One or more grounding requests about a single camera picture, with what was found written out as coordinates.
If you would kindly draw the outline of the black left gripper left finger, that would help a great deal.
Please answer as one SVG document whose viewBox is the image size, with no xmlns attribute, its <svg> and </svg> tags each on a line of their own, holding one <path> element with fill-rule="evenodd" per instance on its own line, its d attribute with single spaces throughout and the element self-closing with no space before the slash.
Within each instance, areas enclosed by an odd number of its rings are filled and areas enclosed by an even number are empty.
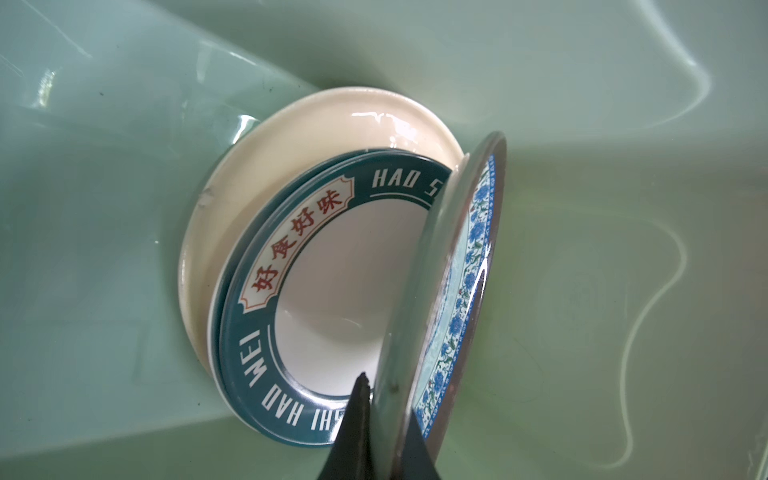
<svg viewBox="0 0 768 480">
<path fill-rule="evenodd" d="M 365 373 L 353 386 L 345 415 L 318 480 L 373 479 L 370 454 L 371 387 Z"/>
</svg>

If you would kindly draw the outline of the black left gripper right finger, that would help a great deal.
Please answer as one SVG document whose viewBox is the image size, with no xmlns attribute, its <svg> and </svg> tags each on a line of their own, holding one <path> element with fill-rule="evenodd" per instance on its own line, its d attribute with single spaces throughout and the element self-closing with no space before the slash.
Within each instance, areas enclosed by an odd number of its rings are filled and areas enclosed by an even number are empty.
<svg viewBox="0 0 768 480">
<path fill-rule="evenodd" d="M 414 413 L 409 420 L 400 466 L 395 469 L 395 478 L 397 480 L 440 480 Z"/>
</svg>

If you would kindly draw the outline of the small blue patterned plate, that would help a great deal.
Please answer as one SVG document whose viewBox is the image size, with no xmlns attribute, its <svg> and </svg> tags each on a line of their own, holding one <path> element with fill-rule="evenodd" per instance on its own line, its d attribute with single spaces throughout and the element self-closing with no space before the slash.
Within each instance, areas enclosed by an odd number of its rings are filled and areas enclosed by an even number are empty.
<svg viewBox="0 0 768 480">
<path fill-rule="evenodd" d="M 370 452 L 378 479 L 404 475 L 411 440 L 436 459 L 469 356 L 501 219 L 507 142 L 490 133 L 428 212 L 374 381 Z"/>
</svg>

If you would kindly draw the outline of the mint green plastic bin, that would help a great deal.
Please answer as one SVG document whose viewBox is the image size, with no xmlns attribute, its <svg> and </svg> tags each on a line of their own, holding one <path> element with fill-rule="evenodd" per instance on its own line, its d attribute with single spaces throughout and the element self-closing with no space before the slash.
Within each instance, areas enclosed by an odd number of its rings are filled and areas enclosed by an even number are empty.
<svg viewBox="0 0 768 480">
<path fill-rule="evenodd" d="M 341 86 L 507 138 L 442 477 L 766 477 L 765 2 L 5 1 L 3 478 L 317 476 L 231 414 L 176 278 L 230 146 Z"/>
</svg>

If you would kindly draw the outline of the cream plate with flower sprig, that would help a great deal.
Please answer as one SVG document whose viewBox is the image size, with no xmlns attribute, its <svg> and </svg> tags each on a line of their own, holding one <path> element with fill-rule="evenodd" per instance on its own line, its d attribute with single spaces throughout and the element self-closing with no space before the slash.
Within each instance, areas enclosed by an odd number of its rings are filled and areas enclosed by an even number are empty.
<svg viewBox="0 0 768 480">
<path fill-rule="evenodd" d="M 371 87 L 324 90 L 252 129 L 224 155 L 198 196 L 181 244 L 178 298 L 183 324 L 208 370 L 207 326 L 214 290 L 246 227 L 291 181 L 348 152 L 394 148 L 456 169 L 459 142 L 432 111 Z"/>
</svg>

